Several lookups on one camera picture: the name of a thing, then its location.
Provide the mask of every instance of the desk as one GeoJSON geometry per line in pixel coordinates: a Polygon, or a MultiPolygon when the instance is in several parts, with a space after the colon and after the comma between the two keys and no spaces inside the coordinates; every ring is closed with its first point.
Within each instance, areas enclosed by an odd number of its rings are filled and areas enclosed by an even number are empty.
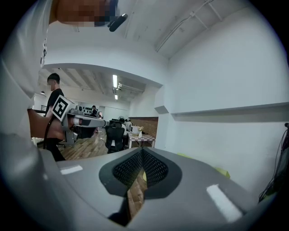
{"type": "Polygon", "coordinates": [[[155,137],[143,134],[143,137],[139,138],[138,136],[133,136],[131,132],[127,132],[127,134],[129,136],[129,139],[130,139],[130,147],[129,148],[131,148],[131,144],[134,141],[140,141],[140,142],[142,142],[142,141],[152,141],[152,148],[154,148],[155,137]]]}

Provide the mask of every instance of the office chair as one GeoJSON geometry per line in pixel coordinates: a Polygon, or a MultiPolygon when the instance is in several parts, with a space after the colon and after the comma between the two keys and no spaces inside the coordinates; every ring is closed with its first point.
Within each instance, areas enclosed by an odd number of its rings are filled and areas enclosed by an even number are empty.
{"type": "Polygon", "coordinates": [[[109,125],[105,126],[107,140],[105,146],[108,148],[108,154],[123,150],[122,137],[125,129],[121,127],[121,122],[109,121],[109,125]]]}

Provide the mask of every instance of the fluorescent light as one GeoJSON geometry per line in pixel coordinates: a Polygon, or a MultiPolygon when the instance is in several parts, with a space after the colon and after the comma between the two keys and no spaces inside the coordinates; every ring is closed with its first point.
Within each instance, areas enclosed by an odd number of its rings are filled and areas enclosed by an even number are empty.
{"type": "Polygon", "coordinates": [[[117,88],[117,75],[113,75],[113,87],[117,88]]]}

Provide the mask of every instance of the black chair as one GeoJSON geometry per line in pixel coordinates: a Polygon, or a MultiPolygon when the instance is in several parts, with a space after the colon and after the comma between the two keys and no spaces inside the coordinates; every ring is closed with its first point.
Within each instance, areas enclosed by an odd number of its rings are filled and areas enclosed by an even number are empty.
{"type": "Polygon", "coordinates": [[[123,134],[125,129],[121,127],[121,122],[119,121],[109,121],[109,125],[105,126],[105,131],[107,133],[107,140],[105,146],[108,148],[108,154],[122,151],[123,148],[123,134]]]}

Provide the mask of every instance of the black perforated gripper pad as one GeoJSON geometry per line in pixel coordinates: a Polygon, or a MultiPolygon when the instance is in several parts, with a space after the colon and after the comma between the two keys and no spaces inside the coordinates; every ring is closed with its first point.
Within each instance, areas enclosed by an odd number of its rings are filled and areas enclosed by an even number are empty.
{"type": "Polygon", "coordinates": [[[99,179],[110,194],[126,197],[142,167],[147,178],[146,199],[167,197],[182,178],[177,164],[148,148],[138,148],[105,164],[99,172],[99,179]]]}

